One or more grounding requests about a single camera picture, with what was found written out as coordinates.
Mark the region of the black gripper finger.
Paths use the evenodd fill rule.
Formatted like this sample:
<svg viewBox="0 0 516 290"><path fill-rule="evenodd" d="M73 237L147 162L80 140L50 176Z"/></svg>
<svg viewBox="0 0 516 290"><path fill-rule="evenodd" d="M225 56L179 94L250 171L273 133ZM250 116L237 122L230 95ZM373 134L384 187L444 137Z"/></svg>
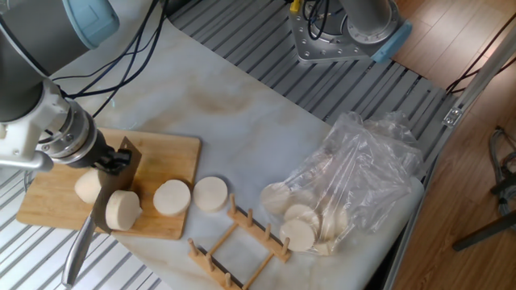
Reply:
<svg viewBox="0 0 516 290"><path fill-rule="evenodd" d="M131 162L132 152L126 148L120 148L117 151L111 150L108 152L106 165L107 166L127 166Z"/></svg>
<svg viewBox="0 0 516 290"><path fill-rule="evenodd" d="M94 163L94 167L106 174L117 176L125 167L126 162L120 160L99 160Z"/></svg>

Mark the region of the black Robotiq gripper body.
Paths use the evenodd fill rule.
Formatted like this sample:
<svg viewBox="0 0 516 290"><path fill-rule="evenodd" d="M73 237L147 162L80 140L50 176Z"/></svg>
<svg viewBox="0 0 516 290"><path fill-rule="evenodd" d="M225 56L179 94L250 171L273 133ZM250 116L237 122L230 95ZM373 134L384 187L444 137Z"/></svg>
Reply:
<svg viewBox="0 0 516 290"><path fill-rule="evenodd" d="M72 168L104 168L109 161L109 146L101 131L97 131L94 141L88 141L79 152L66 160Z"/></svg>

